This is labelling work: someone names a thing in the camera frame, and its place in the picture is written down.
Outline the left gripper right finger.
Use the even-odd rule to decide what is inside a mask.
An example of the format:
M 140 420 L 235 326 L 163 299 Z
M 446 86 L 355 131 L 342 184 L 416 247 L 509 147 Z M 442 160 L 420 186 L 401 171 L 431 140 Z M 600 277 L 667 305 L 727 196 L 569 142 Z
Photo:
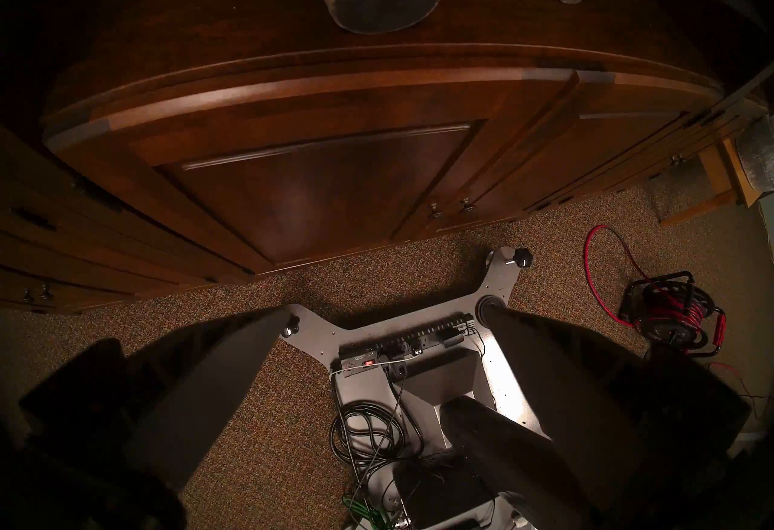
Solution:
M 442 431 L 487 487 L 536 529 L 712 527 L 707 468 L 751 412 L 734 389 L 670 346 L 638 357 L 559 320 L 484 318 L 546 434 L 467 396 L 443 404 Z

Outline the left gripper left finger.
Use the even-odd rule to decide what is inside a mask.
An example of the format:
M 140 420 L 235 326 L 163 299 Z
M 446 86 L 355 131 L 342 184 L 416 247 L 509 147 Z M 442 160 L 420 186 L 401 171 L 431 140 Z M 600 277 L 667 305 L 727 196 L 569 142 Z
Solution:
M 246 398 L 286 328 L 286 307 L 178 328 L 125 355 L 105 337 L 84 352 L 87 387 L 104 416 L 84 460 L 128 489 L 179 493 Z

